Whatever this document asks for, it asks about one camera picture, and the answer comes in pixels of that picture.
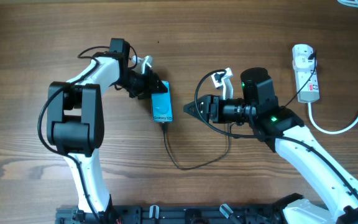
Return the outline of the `Galaxy smartphone with blue screen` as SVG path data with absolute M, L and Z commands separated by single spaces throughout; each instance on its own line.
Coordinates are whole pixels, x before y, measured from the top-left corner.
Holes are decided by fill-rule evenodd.
M 173 121 L 170 84 L 168 81 L 163 81 L 162 83 L 167 88 L 167 92 L 151 94 L 152 117 L 155 122 L 170 123 Z

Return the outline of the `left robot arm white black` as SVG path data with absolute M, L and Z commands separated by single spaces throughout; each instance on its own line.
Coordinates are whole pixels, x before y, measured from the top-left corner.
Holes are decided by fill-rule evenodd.
M 87 50 L 78 54 L 78 59 L 89 60 L 79 75 L 50 84 L 37 134 L 45 148 L 62 156 L 70 167 L 78 194 L 71 221 L 119 223 L 99 160 L 105 131 L 102 95 L 114 87 L 143 100 L 167 93 L 168 88 L 152 70 L 152 56 L 131 56 L 135 50 L 124 39 L 112 38 L 108 46 L 93 50 L 93 55 Z

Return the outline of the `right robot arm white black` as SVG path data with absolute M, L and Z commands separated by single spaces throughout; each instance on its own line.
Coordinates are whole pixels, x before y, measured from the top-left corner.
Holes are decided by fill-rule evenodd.
M 291 194 L 272 204 L 270 222 L 358 223 L 358 180 L 320 145 L 299 116 L 279 105 L 268 71 L 247 69 L 241 84 L 243 98 L 195 95 L 183 110 L 211 129 L 216 123 L 247 123 L 251 137 L 288 161 L 325 204 L 321 208 Z

